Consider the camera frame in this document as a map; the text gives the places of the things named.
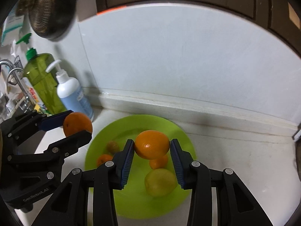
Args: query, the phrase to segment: blue label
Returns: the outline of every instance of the blue label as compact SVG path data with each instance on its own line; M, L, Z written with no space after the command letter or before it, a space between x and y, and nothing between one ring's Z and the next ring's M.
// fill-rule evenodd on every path
M82 92L82 88L78 87L78 89L71 95L65 98L61 98L61 101L65 105L67 110L72 110L74 112L82 112L90 119L93 116L93 109Z

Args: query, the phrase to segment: green dish soap bottle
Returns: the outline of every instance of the green dish soap bottle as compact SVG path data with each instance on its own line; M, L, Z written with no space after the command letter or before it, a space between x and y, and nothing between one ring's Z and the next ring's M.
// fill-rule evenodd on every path
M31 33L23 36L16 44L29 43ZM64 104L57 95L58 83L53 77L55 72L46 73L46 68L54 61L50 53L37 54L34 48L26 52L28 63L24 67L23 81L42 111L54 115L66 111Z

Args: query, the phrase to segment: white pump nozzle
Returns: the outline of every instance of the white pump nozzle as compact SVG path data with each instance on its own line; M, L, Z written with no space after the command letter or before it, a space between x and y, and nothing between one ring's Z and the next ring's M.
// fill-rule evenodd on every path
M54 68L56 68L57 72L56 72L56 77L58 79L58 83L62 84L65 83L66 81L68 81L69 76L67 74L67 72L65 70L63 70L60 66L60 63L62 62L62 60L58 59L53 61L45 70L47 73L49 73L50 71L52 71Z

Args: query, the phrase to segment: orange strip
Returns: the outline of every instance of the orange strip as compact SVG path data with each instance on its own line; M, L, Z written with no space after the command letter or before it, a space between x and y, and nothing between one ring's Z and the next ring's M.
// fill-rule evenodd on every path
M104 11L101 11L99 13L97 13L97 15L100 15L100 14L103 14L103 13L106 13L106 12L111 12L111 11L114 11L114 10L118 10L118 9L121 9L121 8L125 8L126 6L119 6L119 7L114 7L114 8L110 8L110 9L107 9L107 10L104 10Z

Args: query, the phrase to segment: green liquid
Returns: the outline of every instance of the green liquid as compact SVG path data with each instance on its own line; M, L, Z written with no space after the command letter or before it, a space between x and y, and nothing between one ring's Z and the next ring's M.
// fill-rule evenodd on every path
M66 108L57 95L55 70L50 73L45 71L53 61L53 56L49 53L38 54L25 66L23 76L28 78L48 111L54 115L66 111Z

